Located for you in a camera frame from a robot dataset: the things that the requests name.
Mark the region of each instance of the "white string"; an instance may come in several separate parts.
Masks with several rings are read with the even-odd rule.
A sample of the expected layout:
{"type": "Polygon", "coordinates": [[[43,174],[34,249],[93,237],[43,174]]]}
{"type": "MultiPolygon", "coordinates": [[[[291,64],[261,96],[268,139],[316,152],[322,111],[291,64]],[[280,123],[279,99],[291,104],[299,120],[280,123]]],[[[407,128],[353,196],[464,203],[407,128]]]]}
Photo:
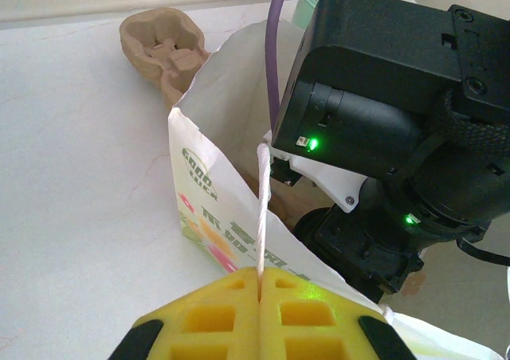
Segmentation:
{"type": "Polygon", "coordinates": [[[269,178],[271,175],[271,154],[269,147],[261,143],[257,148],[258,157],[258,234],[257,234],[257,274],[259,291],[262,285],[262,276],[264,275],[264,254],[265,254],[265,225],[268,213],[268,202],[271,198],[271,188],[269,178]]]}

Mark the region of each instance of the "white paper bag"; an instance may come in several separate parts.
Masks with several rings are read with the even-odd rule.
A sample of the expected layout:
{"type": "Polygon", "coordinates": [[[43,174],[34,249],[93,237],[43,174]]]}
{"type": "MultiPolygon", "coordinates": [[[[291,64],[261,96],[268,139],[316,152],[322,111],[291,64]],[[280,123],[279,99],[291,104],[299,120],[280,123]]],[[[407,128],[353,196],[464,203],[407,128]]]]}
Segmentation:
{"type": "MultiPolygon", "coordinates": [[[[302,33],[293,25],[280,24],[280,92],[302,33]]],[[[269,129],[264,38],[265,23],[237,31],[204,64],[168,119],[182,231],[228,272],[255,265],[258,201],[243,177],[257,178],[256,148],[269,129]]],[[[293,188],[272,182],[272,192],[289,224],[332,203],[306,179],[293,188]]],[[[308,251],[273,213],[268,213],[266,248],[266,265],[283,268],[383,313],[308,251]]],[[[474,342],[388,311],[389,323],[418,358],[502,359],[474,342]]]]}

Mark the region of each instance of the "white countertop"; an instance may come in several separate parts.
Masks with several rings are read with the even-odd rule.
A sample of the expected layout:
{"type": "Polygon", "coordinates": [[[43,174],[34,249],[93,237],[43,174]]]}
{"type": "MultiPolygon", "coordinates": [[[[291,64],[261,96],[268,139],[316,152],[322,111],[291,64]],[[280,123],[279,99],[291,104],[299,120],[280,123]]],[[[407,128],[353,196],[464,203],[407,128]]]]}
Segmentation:
{"type": "MultiPolygon", "coordinates": [[[[268,8],[187,13],[214,51],[268,8]]],[[[0,31],[0,359],[105,359],[138,317],[224,275],[181,235],[167,110],[118,16],[0,31]]]]}

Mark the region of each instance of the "white marble surface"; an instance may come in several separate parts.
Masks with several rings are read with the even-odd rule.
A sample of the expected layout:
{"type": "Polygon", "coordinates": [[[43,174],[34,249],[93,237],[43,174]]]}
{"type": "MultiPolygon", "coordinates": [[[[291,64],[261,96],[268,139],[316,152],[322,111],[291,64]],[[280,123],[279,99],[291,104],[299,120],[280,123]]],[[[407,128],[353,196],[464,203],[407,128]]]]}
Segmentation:
{"type": "MultiPolygon", "coordinates": [[[[268,8],[188,14],[214,51],[268,8]]],[[[0,31],[0,359],[107,358],[223,276],[180,233],[167,110],[122,54],[123,19],[0,31]]]]}

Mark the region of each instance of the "purple cable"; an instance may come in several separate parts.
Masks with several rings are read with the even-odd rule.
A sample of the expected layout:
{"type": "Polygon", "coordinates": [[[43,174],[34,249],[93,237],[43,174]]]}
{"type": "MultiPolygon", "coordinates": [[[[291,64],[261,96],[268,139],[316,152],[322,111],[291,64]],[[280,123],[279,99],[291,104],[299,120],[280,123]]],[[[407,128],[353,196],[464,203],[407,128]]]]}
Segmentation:
{"type": "Polygon", "coordinates": [[[281,7],[284,0],[271,0],[268,22],[265,27],[265,77],[268,83],[269,118],[271,130],[277,124],[280,109],[280,92],[278,91],[277,35],[281,7]]]}

